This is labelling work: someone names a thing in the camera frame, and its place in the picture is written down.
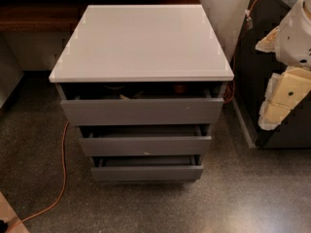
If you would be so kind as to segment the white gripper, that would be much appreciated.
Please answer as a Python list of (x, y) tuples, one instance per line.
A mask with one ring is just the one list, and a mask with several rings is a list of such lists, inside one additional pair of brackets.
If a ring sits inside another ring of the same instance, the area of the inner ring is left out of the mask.
[(279, 27), (255, 46), (262, 52), (275, 52), (280, 62), (289, 65), (282, 74), (273, 73), (268, 81), (259, 110), (259, 127), (263, 130), (279, 126), (311, 91), (310, 13), (311, 0), (297, 0)]

